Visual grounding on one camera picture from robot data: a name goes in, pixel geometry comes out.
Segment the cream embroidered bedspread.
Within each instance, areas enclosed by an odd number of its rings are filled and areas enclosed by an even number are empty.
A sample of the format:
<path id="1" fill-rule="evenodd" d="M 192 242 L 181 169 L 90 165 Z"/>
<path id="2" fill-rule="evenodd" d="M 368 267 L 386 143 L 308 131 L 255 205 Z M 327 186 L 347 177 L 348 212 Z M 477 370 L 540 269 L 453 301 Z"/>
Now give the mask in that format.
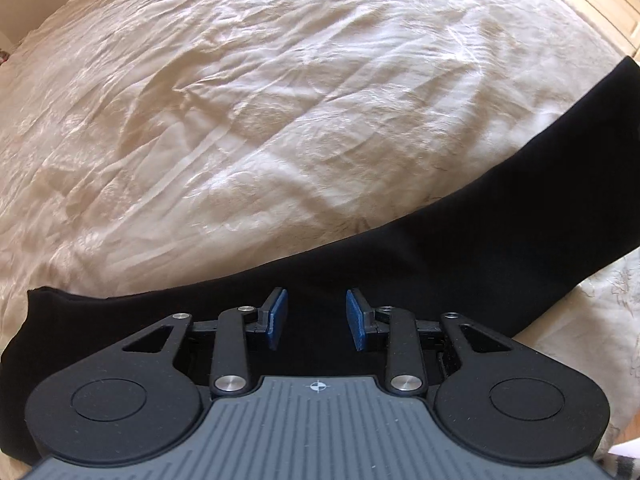
<path id="1" fill-rule="evenodd" d="M 625 59 L 561 0 L 70 0 L 1 70 L 1 357 L 28 293 L 186 286 L 385 226 Z M 514 337 L 639 408 L 639 245 Z"/>

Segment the black pants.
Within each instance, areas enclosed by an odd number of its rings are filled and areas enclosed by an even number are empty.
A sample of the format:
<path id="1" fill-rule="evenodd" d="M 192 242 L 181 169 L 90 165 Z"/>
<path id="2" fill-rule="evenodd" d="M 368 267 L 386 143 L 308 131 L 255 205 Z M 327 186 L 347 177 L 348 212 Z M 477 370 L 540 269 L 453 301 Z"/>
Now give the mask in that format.
<path id="1" fill-rule="evenodd" d="M 385 226 L 211 281 L 105 299 L 28 293 L 25 323 L 1 358 L 1 448 L 33 464 L 26 401 L 51 374 L 186 312 L 288 292 L 282 375 L 351 372 L 346 292 L 434 320 L 458 311 L 506 336 L 639 245 L 639 67 L 625 58 L 501 164 Z"/>

